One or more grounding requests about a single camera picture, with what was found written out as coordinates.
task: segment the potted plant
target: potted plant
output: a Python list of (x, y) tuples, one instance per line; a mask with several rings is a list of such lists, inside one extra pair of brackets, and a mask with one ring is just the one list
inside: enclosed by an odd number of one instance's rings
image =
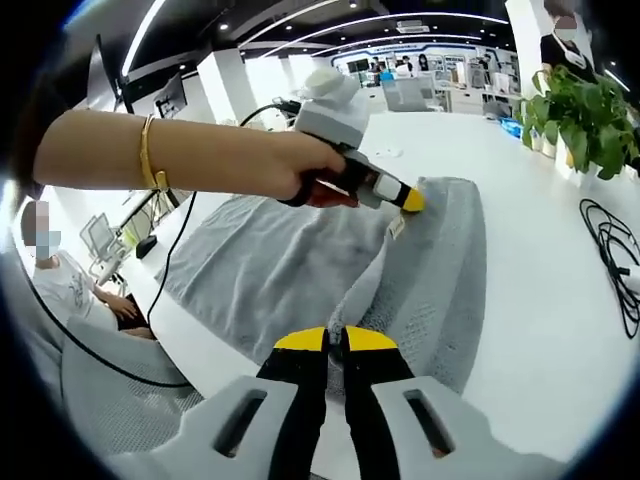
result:
[(603, 180), (620, 173), (628, 155), (638, 156), (627, 106), (615, 82), (597, 75), (597, 83), (588, 83), (558, 65), (550, 74), (544, 73), (548, 88), (543, 92), (538, 73), (533, 76), (538, 94), (524, 102), (522, 141), (526, 146), (532, 148), (535, 130), (557, 145), (556, 163), (582, 174), (599, 169)]

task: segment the white table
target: white table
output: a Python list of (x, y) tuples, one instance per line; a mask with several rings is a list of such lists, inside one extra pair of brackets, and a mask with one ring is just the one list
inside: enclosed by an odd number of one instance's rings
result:
[[(527, 150), (498, 124), (472, 115), (374, 115), (362, 151), (410, 184), (420, 176), (476, 182), (487, 227), (486, 310), (463, 397), (515, 450), (571, 459), (616, 406), (638, 347), (624, 335), (578, 202), (594, 198), (640, 234), (634, 211), (640, 187), (620, 177), (582, 191), (557, 175), (551, 160)], [(375, 155), (385, 151), (402, 154)], [(200, 194), (184, 239), (226, 198)], [(123, 274), (143, 311), (157, 292), (152, 275), (164, 263), (187, 203), (156, 231), (159, 244), (142, 262), (125, 264)], [(169, 356), (205, 397), (258, 369), (166, 294), (151, 320)], [(357, 464), (354, 472), (344, 431), (337, 431), (340, 440), (332, 450), (347, 453), (333, 457), (327, 470), (336, 472), (330, 478), (354, 478)]]

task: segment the blue trim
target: blue trim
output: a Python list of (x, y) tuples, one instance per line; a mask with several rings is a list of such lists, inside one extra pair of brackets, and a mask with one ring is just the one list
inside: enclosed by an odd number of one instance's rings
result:
[[(471, 45), (460, 44), (460, 43), (438, 43), (438, 44), (426, 43), (424, 45), (424, 47), (422, 47), (422, 48), (404, 48), (403, 50), (391, 50), (391, 51), (389, 51), (389, 53), (391, 53), (391, 52), (393, 52), (393, 53), (422, 53), (422, 52), (426, 52), (430, 48), (440, 48), (440, 47), (455, 47), (455, 48), (459, 48), (460, 50), (475, 50), (476, 49), (476, 47), (472, 47)], [(486, 48), (486, 50), (487, 50), (487, 53), (493, 54), (494, 58), (496, 59), (496, 63), (500, 63), (500, 60), (498, 60), (498, 55), (496, 54), (496, 51), (493, 48)], [(360, 53), (366, 53), (367, 55), (369, 55), (371, 57), (380, 57), (380, 56), (383, 55), (382, 53), (373, 54), (369, 50), (367, 50), (366, 48), (362, 49), (362, 50), (354, 50), (352, 52), (343, 53), (342, 55), (336, 55), (335, 57), (333, 57), (331, 59), (331, 66), (335, 67), (334, 62), (339, 58), (350, 57), (351, 55), (360, 54)]]

